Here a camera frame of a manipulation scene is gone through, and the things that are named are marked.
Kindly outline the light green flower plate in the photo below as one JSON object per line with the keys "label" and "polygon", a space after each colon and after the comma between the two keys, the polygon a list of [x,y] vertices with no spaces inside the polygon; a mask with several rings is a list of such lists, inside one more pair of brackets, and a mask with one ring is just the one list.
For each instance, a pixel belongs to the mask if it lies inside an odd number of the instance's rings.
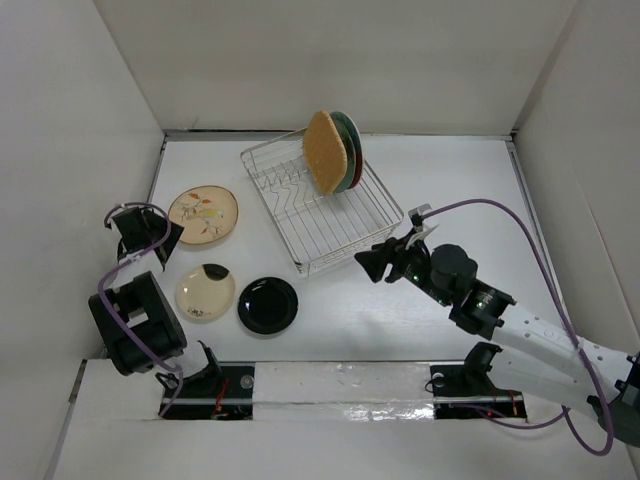
{"label": "light green flower plate", "polygon": [[345,175],[334,190],[334,194],[337,194],[348,190],[353,182],[356,170],[356,153],[347,127],[337,118],[332,118],[332,120],[340,135],[347,156],[347,168]]}

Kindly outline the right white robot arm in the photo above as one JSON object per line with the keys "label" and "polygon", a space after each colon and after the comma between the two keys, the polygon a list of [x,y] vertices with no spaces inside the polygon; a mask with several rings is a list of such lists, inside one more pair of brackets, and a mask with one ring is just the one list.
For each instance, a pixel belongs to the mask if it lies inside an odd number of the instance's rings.
{"label": "right white robot arm", "polygon": [[561,404],[611,428],[614,437],[639,444],[639,359],[571,338],[508,294],[480,281],[477,263],[457,245],[428,250],[423,240],[391,238],[355,256],[378,283],[405,279],[449,318],[481,337],[467,355],[462,381],[474,393],[495,386]]}

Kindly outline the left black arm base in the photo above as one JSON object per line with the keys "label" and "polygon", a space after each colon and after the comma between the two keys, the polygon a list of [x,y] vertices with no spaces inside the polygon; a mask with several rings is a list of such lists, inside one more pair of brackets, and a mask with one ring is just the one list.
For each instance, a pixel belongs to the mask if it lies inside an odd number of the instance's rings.
{"label": "left black arm base", "polygon": [[174,374],[156,373],[163,387],[159,411],[166,420],[252,420],[255,365],[253,363],[222,363],[220,374],[212,367],[184,380],[178,397],[170,404],[177,387]]}

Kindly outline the square woven bamboo tray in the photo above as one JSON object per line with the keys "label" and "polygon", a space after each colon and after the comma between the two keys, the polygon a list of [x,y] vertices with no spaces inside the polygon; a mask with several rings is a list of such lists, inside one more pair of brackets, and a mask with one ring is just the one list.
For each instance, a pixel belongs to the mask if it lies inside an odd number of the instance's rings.
{"label": "square woven bamboo tray", "polygon": [[347,173],[345,138],[349,138],[346,128],[324,110],[312,116],[304,132],[304,158],[317,189],[324,195],[332,194]]}

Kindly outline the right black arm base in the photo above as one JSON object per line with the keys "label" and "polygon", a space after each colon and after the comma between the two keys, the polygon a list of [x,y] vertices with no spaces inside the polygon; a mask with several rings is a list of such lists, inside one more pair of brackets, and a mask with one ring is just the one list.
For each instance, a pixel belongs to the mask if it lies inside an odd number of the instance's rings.
{"label": "right black arm base", "polygon": [[433,396],[437,420],[527,419],[519,391],[498,389],[461,363],[431,365],[430,374],[425,391]]}

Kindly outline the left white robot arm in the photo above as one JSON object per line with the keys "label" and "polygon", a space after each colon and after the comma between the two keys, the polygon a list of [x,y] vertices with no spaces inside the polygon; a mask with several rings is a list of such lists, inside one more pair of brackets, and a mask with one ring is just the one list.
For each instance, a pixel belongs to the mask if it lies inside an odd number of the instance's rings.
{"label": "left white robot arm", "polygon": [[188,376],[170,361],[187,347],[185,332],[163,293],[158,276],[168,264],[183,228],[160,207],[128,202],[106,214],[104,226],[120,235],[117,264],[99,280],[88,300],[108,357],[123,376],[161,371],[156,379],[168,395],[212,396],[223,372],[212,350]]}

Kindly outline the red and teal plate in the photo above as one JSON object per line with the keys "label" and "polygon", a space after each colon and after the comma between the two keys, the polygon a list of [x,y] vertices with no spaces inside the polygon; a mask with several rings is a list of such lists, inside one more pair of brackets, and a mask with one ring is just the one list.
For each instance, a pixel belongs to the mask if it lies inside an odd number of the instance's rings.
{"label": "red and teal plate", "polygon": [[334,111],[330,113],[330,116],[331,118],[337,118],[347,127],[355,147],[356,170],[355,170],[355,176],[354,176],[353,182],[349,187],[349,189],[353,189],[361,179],[363,164],[364,164],[360,131],[357,128],[355,122],[352,120],[352,118],[346,113],[341,111]]}

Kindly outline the beige bird pattern plate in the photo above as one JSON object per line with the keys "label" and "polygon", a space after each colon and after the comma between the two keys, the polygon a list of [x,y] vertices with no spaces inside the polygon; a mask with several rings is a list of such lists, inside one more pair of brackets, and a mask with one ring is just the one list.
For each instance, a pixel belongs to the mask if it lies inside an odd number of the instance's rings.
{"label": "beige bird pattern plate", "polygon": [[235,228],[239,207],[233,193],[221,186],[204,185],[181,193],[172,202],[169,219],[183,228],[179,240],[205,245],[229,235]]}

